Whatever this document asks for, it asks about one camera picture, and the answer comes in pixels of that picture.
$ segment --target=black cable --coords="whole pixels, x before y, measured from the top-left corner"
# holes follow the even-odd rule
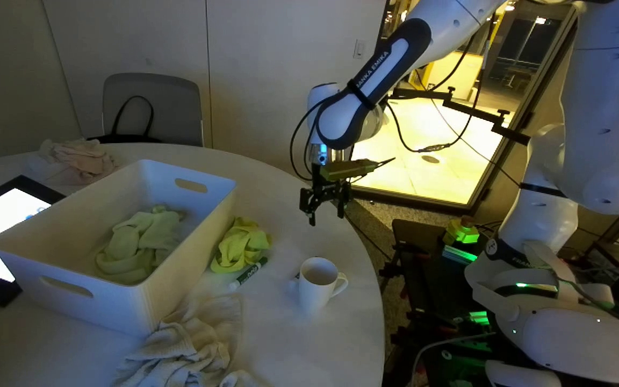
[[[313,123],[310,125],[310,133],[307,133],[307,138],[306,138],[306,145],[302,145],[302,168],[306,168],[306,172],[307,172],[310,176],[312,176],[310,141],[312,141],[313,130],[315,130],[315,119],[313,119]]]
[[[395,109],[393,109],[393,106],[392,106],[388,101],[386,101],[386,107],[388,107],[388,112],[392,112],[392,115],[393,115],[400,144],[401,144],[408,152],[422,152],[422,148],[413,148],[413,145],[408,145],[408,144],[405,141],[398,113],[395,113]]]
[[[442,115],[442,112],[439,112],[442,123],[448,125],[450,130],[454,130],[457,135],[457,130],[454,128],[454,125]],[[508,176],[518,190],[521,190],[521,183],[510,176],[497,162],[487,159],[485,155],[482,155],[472,144],[469,144],[464,138],[462,141],[466,144],[466,148],[471,148],[472,152],[477,152],[482,159],[485,159],[494,170],[498,170],[503,176]]]
[[[477,75],[479,82],[477,82],[477,94],[474,94],[474,101],[472,101],[472,109],[477,109],[477,106],[479,106],[479,97],[482,97],[482,87],[484,87],[484,78],[485,78],[485,58],[487,58],[492,32],[494,32],[494,27],[487,26],[485,48],[484,48],[484,59],[482,59],[482,68],[479,68],[479,75]],[[455,145],[455,144],[462,139],[462,135],[466,133],[466,128],[469,128],[471,123],[472,123],[472,113],[466,115],[464,126],[460,128],[460,133],[457,133],[451,141],[424,145],[422,152],[439,152],[439,150],[445,150],[445,148]]]
[[[484,80],[484,68],[479,70],[479,83],[477,83],[477,94],[474,94],[474,101],[472,101],[472,109],[477,109],[477,104],[479,104],[479,97],[482,97],[482,80]],[[457,144],[462,139],[462,135],[466,133],[471,123],[472,123],[472,113],[466,115],[464,126],[457,130],[457,135],[451,141],[424,145],[422,152],[441,152],[445,148],[451,148],[454,144]]]
[[[485,334],[479,334],[479,336],[462,336],[462,338],[450,338],[450,340],[441,340],[441,341],[431,341],[431,343],[426,343],[416,350],[416,356],[413,362],[413,368],[411,368],[411,385],[415,385],[415,373],[416,373],[416,365],[420,365],[420,358],[424,352],[431,350],[431,349],[439,349],[439,347],[448,347],[448,343],[457,343],[457,341],[469,341],[469,340],[482,340],[482,338],[492,338],[497,336],[494,330],[485,330]]]
[[[294,144],[294,138],[297,138],[297,133],[300,130],[302,123],[307,120],[307,115],[310,115],[315,107],[320,107],[320,104],[322,104],[322,101],[313,104],[313,106],[302,113],[302,119],[294,125],[292,135],[291,135],[291,144],[287,144],[291,168],[292,168],[292,172],[294,172],[298,179],[302,179],[302,181],[312,181],[312,176],[302,176],[302,175],[297,170],[292,144]]]
[[[466,46],[464,46],[457,62],[454,64],[454,68],[451,68],[441,82],[436,82],[435,86],[429,86],[429,87],[426,87],[426,91],[439,91],[445,82],[450,82],[450,80],[457,72],[457,68],[460,68],[460,64],[464,62],[469,50],[472,48],[477,35],[479,35],[479,32],[474,32],[474,35],[466,40]]]
[[[123,101],[123,106],[119,107],[119,112],[115,112],[115,115],[114,115],[114,125],[112,125],[112,133],[110,133],[110,135],[119,135],[119,123],[121,123],[121,119],[123,119],[124,107],[126,107],[132,101],[145,101],[145,104],[148,106],[151,115],[148,115],[148,123],[147,123],[145,128],[142,128],[142,138],[148,138],[148,135],[151,135],[152,123],[155,123],[155,106],[152,106],[147,97],[142,97],[142,94],[132,94],[132,97],[126,97],[126,99]]]

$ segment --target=black robot arm segment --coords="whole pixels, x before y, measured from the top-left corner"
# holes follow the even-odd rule
[[[313,128],[330,148],[349,148],[358,139],[367,112],[415,67],[431,43],[424,20],[405,21],[349,82],[325,99]]]

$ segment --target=white robot body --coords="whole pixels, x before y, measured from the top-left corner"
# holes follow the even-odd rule
[[[497,293],[477,286],[474,300],[538,365],[604,383],[619,383],[619,317],[590,305]]]
[[[339,93],[339,86],[336,82],[327,82],[327,83],[319,83],[310,91],[307,94],[307,106],[310,109],[313,107],[313,112],[307,115],[310,123],[310,155],[312,155],[312,163],[315,165],[327,165],[330,162],[344,162],[347,159],[347,150],[336,150],[330,145],[327,145],[327,141],[320,139],[313,120],[315,120],[315,106],[333,94]],[[364,126],[362,126],[362,135],[358,139],[367,139],[373,138],[381,128],[384,120],[384,113],[381,107],[373,107],[367,112]]]
[[[561,387],[561,378],[545,369],[529,369],[500,362],[485,362],[484,368],[492,385]]]
[[[506,0],[420,0],[420,4],[408,12],[406,21],[416,21],[428,26],[429,43],[428,48],[416,54],[416,59],[406,64],[406,68],[398,68],[401,58],[408,56],[415,48],[408,36],[393,36],[395,40],[378,52],[373,58],[373,67],[370,67],[358,80],[358,93],[366,97],[378,94],[382,97],[382,87],[392,87],[400,82],[401,75],[408,70],[431,62],[436,58],[442,58],[445,54],[460,48],[464,40],[469,40],[479,26],[491,16],[498,4]],[[327,104],[319,113],[319,130],[325,141],[338,141],[347,135],[350,139],[357,139],[358,135],[353,135],[349,130],[354,130],[354,126],[362,128],[364,119],[358,115],[364,109],[364,101],[354,93],[341,93],[336,101]]]
[[[564,91],[556,183],[579,205],[619,215],[619,0],[585,7]]]
[[[534,135],[527,148],[525,183],[530,186],[556,190],[554,176],[561,163],[559,126]],[[522,250],[529,238],[544,241],[559,252],[579,228],[579,205],[559,193],[521,190],[508,216],[498,228],[498,236],[513,250]]]
[[[420,0],[406,20],[424,20],[431,48],[413,68],[435,62],[464,46],[506,0]]]

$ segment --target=glass enclosure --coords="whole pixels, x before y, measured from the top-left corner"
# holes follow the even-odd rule
[[[386,38],[415,4],[388,0],[381,38]],[[429,99],[428,91],[454,87],[455,104],[491,113],[506,109],[503,126],[516,128],[572,26],[572,7],[508,3],[464,48],[406,75],[388,97],[395,119],[386,109],[381,130],[357,141],[353,150],[353,159],[395,162],[357,181],[354,192],[451,209],[472,206],[508,139],[492,130],[492,120],[445,107],[442,99]],[[408,152],[401,141],[411,148],[451,145],[422,155]]]

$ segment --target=cable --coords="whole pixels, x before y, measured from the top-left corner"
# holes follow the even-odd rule
[[[302,176],[302,175],[297,170],[292,144],[294,144],[294,138],[297,138],[297,133],[300,130],[302,123],[307,120],[307,115],[310,115],[315,107],[320,107],[320,104],[322,104],[322,101],[313,104],[313,106],[302,113],[302,119],[294,125],[292,135],[291,135],[291,144],[287,144],[291,168],[292,168],[292,172],[294,172],[298,179],[302,179],[302,181],[312,181],[312,176]]]
[[[607,308],[604,302],[599,302],[598,299],[594,299],[589,293],[585,293],[581,284],[570,281],[570,280],[564,280],[564,277],[556,277],[556,280],[564,281],[564,284],[570,284],[581,296],[585,296],[585,299],[586,299],[589,302],[594,302],[598,310],[604,310],[604,311],[611,313],[611,308]]]
[[[477,94],[474,94],[474,101],[472,101],[472,109],[477,109],[477,106],[479,106],[479,97],[482,97],[482,87],[484,87],[484,78],[485,78],[485,58],[487,58],[492,32],[494,32],[494,27],[487,26],[485,48],[484,48],[484,59],[482,59],[482,68],[479,68],[479,75],[477,75],[479,82],[477,82]],[[460,128],[460,133],[457,133],[451,141],[424,145],[422,152],[439,152],[439,150],[451,148],[454,144],[457,144],[457,141],[462,139],[462,135],[466,133],[466,128],[469,128],[471,123],[472,123],[472,113],[466,115],[464,126]]]
[[[310,141],[312,141],[313,130],[315,130],[315,119],[313,119],[313,123],[310,125],[310,133],[307,133],[306,144],[302,144],[302,168],[306,168],[306,172],[307,172],[310,176],[312,176]]]
[[[422,148],[413,148],[413,145],[408,145],[408,144],[405,141],[398,113],[395,113],[395,109],[393,109],[393,106],[392,106],[388,101],[386,101],[386,107],[388,107],[388,112],[392,112],[392,115],[393,115],[400,144],[401,144],[408,152],[422,152]]]
[[[413,362],[411,383],[415,380],[416,363],[420,363],[420,358],[422,358],[422,354],[424,354],[426,350],[431,350],[431,349],[439,349],[439,347],[448,347],[448,343],[457,343],[457,341],[491,338],[491,336],[497,336],[497,334],[494,334],[494,330],[485,330],[485,334],[479,334],[479,336],[462,336],[462,338],[441,340],[441,341],[422,347],[422,350],[416,352],[416,356],[415,356],[415,362]]]
[[[464,46],[464,50],[462,50],[462,54],[460,54],[455,67],[454,67],[454,68],[451,68],[451,70],[450,70],[441,82],[436,82],[436,83],[435,83],[431,87],[428,87],[428,91],[436,91],[436,87],[441,87],[445,82],[450,82],[450,80],[457,72],[457,68],[460,68],[464,56],[469,54],[469,50],[472,48],[477,35],[479,35],[479,29],[477,29],[469,40],[466,40],[466,46]]]
[[[138,101],[138,99],[145,101],[145,104],[148,106],[148,109],[151,109],[148,123],[147,123],[145,128],[142,128],[142,135],[145,135],[145,138],[151,135],[151,128],[152,128],[152,123],[155,123],[155,106],[152,106],[147,97],[142,97],[142,94],[132,94],[129,99],[123,101],[123,106],[119,107],[119,112],[115,112],[115,115],[114,115],[112,135],[119,135],[119,123],[121,123],[121,119],[123,119],[124,107],[126,107],[132,101]]]
[[[454,125],[442,115],[442,112],[439,109],[439,106],[431,101],[431,106],[436,107],[436,112],[441,113],[445,126],[450,130],[454,130],[457,135],[457,130],[454,128]],[[477,152],[482,159],[485,159],[491,165],[494,165],[494,170],[498,170],[503,176],[508,176],[508,181],[511,181],[516,186],[521,186],[521,183],[508,175],[508,170],[503,170],[497,162],[491,162],[485,155],[482,155],[472,144],[469,144],[464,138],[462,138],[462,144],[466,144],[466,148],[471,148],[472,152]]]

